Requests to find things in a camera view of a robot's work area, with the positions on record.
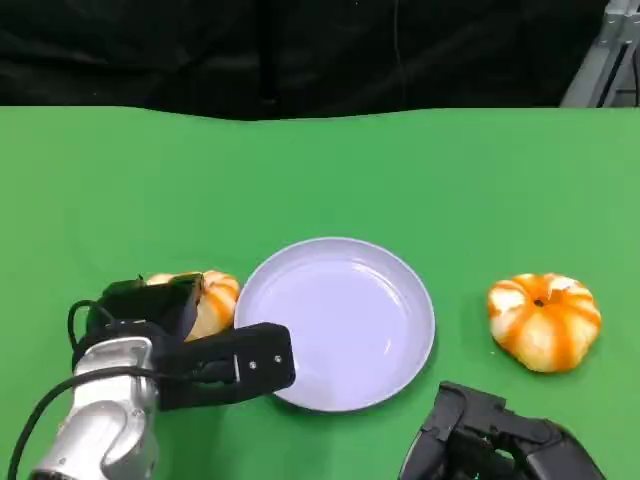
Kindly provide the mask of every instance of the green cloth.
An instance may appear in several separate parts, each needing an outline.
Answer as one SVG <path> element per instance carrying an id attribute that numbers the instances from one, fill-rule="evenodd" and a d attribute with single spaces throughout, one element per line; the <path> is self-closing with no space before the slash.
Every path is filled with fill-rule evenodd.
<path id="1" fill-rule="evenodd" d="M 155 478 L 394 479 L 441 380 L 565 425 L 609 478 L 631 478 L 639 132 L 631 110 L 237 123 L 1 109 L 0 468 L 36 401 L 70 375 L 73 301 L 138 273 L 215 268 L 244 281 L 285 245 L 341 235 L 389 248 L 423 278 L 437 316 L 427 368 L 396 398 L 349 415 L 273 398 L 160 414 Z M 530 373 L 491 339 L 487 290 L 524 272 L 575 277 L 599 302 L 602 334 L 573 373 Z M 21 478 L 51 445 L 69 398 L 39 423 Z"/>

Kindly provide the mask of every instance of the black curtain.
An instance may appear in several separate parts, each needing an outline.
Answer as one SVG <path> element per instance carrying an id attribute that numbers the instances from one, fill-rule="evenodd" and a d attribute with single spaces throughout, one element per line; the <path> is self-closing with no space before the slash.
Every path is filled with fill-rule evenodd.
<path id="1" fill-rule="evenodd" d="M 606 3 L 0 0 L 0 104 L 233 119 L 557 106 Z"/>

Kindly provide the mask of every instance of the orange pumpkin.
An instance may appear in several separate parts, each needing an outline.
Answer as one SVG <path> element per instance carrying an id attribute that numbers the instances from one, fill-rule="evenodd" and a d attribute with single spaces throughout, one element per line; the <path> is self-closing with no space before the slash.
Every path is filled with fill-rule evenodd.
<path id="1" fill-rule="evenodd" d="M 489 321 L 496 342 L 537 372 L 577 367 L 601 324 L 591 292 L 555 273 L 527 273 L 493 285 Z"/>
<path id="2" fill-rule="evenodd" d="M 185 272 L 177 275 L 158 273 L 147 280 L 147 285 L 167 283 L 174 277 L 196 273 L 201 272 Z M 238 281 L 227 273 L 209 270 L 202 273 L 202 277 L 203 288 L 198 302 L 198 315 L 186 338 L 187 342 L 213 335 L 230 327 L 240 293 Z"/>

